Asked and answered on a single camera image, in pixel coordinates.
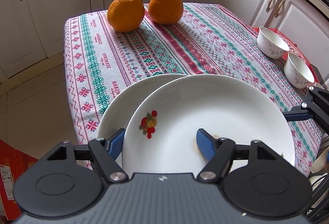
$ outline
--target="cardboard box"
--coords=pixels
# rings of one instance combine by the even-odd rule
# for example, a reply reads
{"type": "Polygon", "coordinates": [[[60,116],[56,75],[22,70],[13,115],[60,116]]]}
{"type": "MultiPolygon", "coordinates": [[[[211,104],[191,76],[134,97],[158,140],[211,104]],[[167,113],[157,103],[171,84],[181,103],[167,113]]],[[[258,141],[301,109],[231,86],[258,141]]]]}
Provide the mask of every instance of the cardboard box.
{"type": "Polygon", "coordinates": [[[37,161],[36,158],[22,153],[0,140],[0,199],[3,205],[0,215],[6,215],[8,220],[17,219],[21,212],[13,196],[15,180],[37,161]]]}

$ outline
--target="table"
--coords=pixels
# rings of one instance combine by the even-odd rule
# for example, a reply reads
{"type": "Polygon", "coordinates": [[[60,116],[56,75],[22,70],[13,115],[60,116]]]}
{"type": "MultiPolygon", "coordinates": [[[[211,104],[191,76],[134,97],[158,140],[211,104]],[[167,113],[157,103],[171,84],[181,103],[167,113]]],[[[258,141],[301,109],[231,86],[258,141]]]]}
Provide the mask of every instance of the table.
{"type": "MultiPolygon", "coordinates": [[[[220,5],[185,3],[179,23],[158,25],[145,11],[141,26],[117,33],[106,11],[65,23],[67,94],[80,144],[96,138],[107,106],[125,88],[162,73],[219,74],[258,88],[281,111],[299,105],[305,91],[285,78],[282,60],[269,60],[257,47],[257,32],[220,5]]],[[[313,120],[290,122],[295,166],[304,175],[316,158],[322,132],[313,120]]]]}

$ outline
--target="barcode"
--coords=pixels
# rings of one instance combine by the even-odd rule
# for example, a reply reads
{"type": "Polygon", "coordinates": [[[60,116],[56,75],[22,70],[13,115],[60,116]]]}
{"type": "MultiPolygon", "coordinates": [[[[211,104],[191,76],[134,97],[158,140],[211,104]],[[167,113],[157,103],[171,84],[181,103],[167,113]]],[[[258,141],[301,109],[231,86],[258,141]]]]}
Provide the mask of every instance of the barcode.
{"type": "Polygon", "coordinates": [[[6,165],[0,165],[0,174],[1,174],[3,185],[5,187],[7,199],[14,200],[14,196],[13,196],[14,181],[10,167],[6,165]]]}

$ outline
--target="plate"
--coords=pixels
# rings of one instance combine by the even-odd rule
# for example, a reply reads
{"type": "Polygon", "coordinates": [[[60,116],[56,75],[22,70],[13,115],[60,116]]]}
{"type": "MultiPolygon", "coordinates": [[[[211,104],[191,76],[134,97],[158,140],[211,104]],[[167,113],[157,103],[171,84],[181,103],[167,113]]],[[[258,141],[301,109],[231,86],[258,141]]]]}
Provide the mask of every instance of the plate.
{"type": "Polygon", "coordinates": [[[141,103],[123,140],[123,169],[130,177],[134,172],[196,177],[207,163],[196,144],[199,128],[237,144],[261,140],[295,165],[291,131],[277,106],[248,83],[204,74],[169,82],[141,103]]]}
{"type": "MultiPolygon", "coordinates": [[[[182,74],[161,74],[139,80],[124,89],[105,110],[99,124],[97,137],[108,139],[117,130],[126,129],[130,118],[147,96],[162,85],[185,76],[182,74]]],[[[121,165],[121,155],[116,161],[121,165]]]]}

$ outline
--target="tile floor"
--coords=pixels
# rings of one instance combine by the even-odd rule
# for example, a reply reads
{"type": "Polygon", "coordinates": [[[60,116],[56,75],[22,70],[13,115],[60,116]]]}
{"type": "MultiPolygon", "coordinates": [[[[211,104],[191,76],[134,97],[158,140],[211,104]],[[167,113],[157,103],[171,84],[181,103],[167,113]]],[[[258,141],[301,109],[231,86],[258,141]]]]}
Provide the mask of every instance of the tile floor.
{"type": "Polygon", "coordinates": [[[64,65],[0,97],[0,139],[35,158],[62,140],[78,143],[68,106],[64,65]]]}

